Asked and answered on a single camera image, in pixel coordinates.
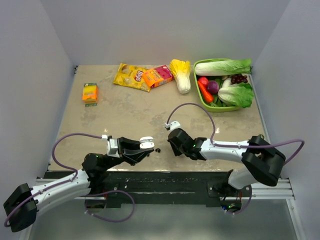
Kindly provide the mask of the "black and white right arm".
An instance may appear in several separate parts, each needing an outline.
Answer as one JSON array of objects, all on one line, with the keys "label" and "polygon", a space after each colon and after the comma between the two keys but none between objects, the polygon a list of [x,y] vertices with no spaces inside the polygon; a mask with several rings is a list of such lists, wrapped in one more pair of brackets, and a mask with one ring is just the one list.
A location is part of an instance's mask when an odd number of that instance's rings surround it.
[{"label": "black and white right arm", "polygon": [[259,136],[240,142],[211,142],[209,138],[192,138],[183,129],[168,134],[175,156],[185,155],[191,160],[225,160],[242,163],[243,168],[230,170],[213,189],[224,196],[235,196],[241,189],[260,183],[269,187],[278,184],[286,157]]}]

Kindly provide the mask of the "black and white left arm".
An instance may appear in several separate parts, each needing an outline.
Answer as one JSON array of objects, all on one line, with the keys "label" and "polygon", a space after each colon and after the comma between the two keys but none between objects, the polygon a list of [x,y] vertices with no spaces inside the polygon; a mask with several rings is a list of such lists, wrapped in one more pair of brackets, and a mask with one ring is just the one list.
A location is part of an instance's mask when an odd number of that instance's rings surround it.
[{"label": "black and white left arm", "polygon": [[104,190],[104,184],[99,178],[108,169],[123,162],[134,166],[155,150],[151,136],[140,140],[112,138],[105,134],[93,137],[106,141],[106,154],[87,154],[81,169],[70,167],[71,174],[50,183],[19,185],[3,204],[6,228],[10,228],[13,233],[20,232],[36,221],[37,214],[77,197],[99,196]]}]

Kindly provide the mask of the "white earbud charging case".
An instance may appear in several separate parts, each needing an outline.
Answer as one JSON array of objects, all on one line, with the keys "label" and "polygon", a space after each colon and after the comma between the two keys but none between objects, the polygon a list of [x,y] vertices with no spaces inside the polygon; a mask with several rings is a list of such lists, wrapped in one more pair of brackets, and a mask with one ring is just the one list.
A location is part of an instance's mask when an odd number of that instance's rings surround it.
[{"label": "white earbud charging case", "polygon": [[153,149],[155,147],[154,138],[151,136],[145,136],[139,140],[140,149]]}]

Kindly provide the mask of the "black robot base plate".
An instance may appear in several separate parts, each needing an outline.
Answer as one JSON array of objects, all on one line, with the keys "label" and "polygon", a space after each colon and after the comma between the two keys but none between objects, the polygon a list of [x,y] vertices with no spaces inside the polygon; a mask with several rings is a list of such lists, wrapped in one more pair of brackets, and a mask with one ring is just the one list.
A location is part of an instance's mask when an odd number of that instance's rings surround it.
[{"label": "black robot base plate", "polygon": [[107,208],[124,204],[137,205],[205,205],[220,207],[239,197],[249,197],[246,186],[231,195],[222,195],[213,187],[224,180],[228,172],[192,171],[106,171],[91,194],[104,194]]}]

